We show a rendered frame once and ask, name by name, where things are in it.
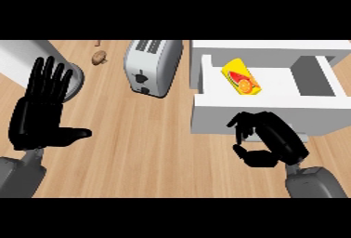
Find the white drawer front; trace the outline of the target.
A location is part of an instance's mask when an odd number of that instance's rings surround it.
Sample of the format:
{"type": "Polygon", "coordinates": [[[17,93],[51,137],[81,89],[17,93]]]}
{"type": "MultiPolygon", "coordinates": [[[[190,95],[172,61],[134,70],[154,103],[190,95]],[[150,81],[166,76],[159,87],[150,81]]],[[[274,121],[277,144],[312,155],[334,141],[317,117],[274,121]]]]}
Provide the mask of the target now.
{"type": "Polygon", "coordinates": [[[225,125],[239,112],[272,112],[297,133],[323,136],[351,126],[351,97],[194,96],[193,134],[234,134],[225,125]]]}

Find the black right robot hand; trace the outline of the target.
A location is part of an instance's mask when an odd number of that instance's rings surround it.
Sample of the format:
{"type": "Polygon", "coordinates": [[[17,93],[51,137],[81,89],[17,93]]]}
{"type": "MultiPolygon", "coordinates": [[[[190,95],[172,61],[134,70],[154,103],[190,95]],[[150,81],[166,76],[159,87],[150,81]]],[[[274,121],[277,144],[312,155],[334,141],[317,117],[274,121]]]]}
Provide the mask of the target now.
{"type": "Polygon", "coordinates": [[[278,162],[295,165],[308,156],[308,150],[293,129],[272,112],[239,112],[227,127],[236,127],[233,151],[250,167],[274,167],[278,162]],[[258,135],[265,150],[247,151],[241,142],[258,135]]]}

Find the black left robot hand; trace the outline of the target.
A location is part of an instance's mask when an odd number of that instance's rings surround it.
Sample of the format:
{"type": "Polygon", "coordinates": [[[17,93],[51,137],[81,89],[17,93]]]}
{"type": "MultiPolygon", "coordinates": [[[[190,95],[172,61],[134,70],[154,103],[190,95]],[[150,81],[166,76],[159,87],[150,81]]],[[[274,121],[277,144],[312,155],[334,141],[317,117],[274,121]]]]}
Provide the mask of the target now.
{"type": "Polygon", "coordinates": [[[10,117],[8,140],[16,151],[66,147],[88,138],[87,128],[60,127],[63,100],[72,70],[64,64],[53,66],[54,57],[38,57],[31,73],[25,96],[17,100],[10,117]]]}

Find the brown mushroom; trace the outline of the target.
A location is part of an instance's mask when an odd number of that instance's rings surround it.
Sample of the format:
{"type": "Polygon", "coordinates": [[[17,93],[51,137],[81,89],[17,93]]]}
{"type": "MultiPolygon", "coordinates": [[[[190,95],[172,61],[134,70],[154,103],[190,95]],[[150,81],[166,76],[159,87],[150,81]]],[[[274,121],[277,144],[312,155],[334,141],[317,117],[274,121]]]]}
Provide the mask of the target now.
{"type": "Polygon", "coordinates": [[[107,57],[106,51],[98,50],[91,56],[91,64],[92,65],[104,64],[107,62],[106,57],[107,57]]]}

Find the yellow fruit-print carton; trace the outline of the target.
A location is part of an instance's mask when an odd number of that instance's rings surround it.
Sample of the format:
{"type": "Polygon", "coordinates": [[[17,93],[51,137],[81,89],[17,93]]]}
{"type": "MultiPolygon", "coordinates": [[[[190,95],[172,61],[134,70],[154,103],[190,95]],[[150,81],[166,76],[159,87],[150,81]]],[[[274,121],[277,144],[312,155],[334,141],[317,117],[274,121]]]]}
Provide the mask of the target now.
{"type": "Polygon", "coordinates": [[[222,67],[221,73],[240,95],[256,95],[262,88],[240,58],[233,59],[222,67]]]}

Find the white cabinet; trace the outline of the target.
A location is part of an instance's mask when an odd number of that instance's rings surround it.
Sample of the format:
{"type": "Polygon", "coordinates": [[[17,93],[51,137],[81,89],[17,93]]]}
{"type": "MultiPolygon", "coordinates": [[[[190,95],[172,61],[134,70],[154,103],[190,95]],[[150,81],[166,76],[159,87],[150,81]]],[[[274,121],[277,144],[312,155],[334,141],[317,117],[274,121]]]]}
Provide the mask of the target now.
{"type": "Polygon", "coordinates": [[[334,66],[349,53],[348,40],[190,40],[188,86],[197,88],[202,55],[215,67],[241,58],[247,67],[289,68],[299,56],[326,56],[334,66]]]}

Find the white and grey appliance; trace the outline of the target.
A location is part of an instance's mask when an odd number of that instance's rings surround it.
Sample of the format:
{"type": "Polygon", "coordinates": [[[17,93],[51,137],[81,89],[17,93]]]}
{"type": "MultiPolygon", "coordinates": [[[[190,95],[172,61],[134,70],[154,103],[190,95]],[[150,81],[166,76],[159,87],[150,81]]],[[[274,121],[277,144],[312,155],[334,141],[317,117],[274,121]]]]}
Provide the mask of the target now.
{"type": "Polygon", "coordinates": [[[0,73],[22,87],[28,87],[29,73],[38,57],[54,57],[53,65],[64,64],[72,70],[64,101],[78,94],[85,76],[81,68],[67,62],[48,40],[0,40],[0,73]]]}

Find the white drawer box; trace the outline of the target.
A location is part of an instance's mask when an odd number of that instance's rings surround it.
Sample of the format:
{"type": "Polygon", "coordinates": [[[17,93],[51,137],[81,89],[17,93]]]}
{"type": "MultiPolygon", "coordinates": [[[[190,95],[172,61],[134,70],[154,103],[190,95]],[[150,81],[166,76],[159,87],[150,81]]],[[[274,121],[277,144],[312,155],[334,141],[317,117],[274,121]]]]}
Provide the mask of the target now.
{"type": "MultiPolygon", "coordinates": [[[[234,87],[212,66],[209,55],[202,55],[202,77],[205,94],[239,96],[234,87]]],[[[262,91],[259,96],[318,96],[343,98],[345,92],[324,56],[300,56],[289,67],[249,68],[262,91]]]]}

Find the silver toaster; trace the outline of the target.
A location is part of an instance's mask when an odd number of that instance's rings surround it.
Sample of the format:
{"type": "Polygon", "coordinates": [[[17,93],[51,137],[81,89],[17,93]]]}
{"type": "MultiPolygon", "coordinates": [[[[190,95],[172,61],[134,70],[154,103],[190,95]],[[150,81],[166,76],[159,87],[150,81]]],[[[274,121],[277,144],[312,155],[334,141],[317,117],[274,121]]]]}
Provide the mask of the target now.
{"type": "Polygon", "coordinates": [[[181,40],[132,40],[123,57],[123,70],[134,92],[163,98],[182,55],[181,40]]]}

